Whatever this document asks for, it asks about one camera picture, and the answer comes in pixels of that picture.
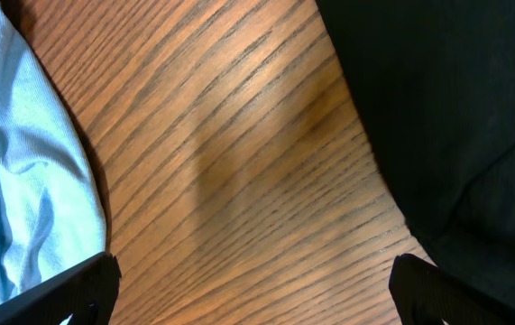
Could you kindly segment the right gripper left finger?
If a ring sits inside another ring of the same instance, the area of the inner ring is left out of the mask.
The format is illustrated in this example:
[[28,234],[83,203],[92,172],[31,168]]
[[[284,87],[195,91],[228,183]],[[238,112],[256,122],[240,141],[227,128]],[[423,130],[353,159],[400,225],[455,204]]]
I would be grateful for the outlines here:
[[119,295],[115,256],[99,253],[0,305],[0,325],[107,324]]

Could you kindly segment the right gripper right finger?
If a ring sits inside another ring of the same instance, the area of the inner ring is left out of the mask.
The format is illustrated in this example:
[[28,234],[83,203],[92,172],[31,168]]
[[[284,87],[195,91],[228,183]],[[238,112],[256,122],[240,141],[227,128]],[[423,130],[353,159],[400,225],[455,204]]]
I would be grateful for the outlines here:
[[395,257],[389,290],[403,325],[508,325],[515,310],[412,254]]

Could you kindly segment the light blue t-shirt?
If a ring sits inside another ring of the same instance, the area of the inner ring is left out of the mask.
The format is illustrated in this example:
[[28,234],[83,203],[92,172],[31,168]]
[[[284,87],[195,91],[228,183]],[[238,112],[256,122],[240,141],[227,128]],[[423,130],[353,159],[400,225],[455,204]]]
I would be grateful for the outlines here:
[[0,5],[0,305],[105,247],[77,132]]

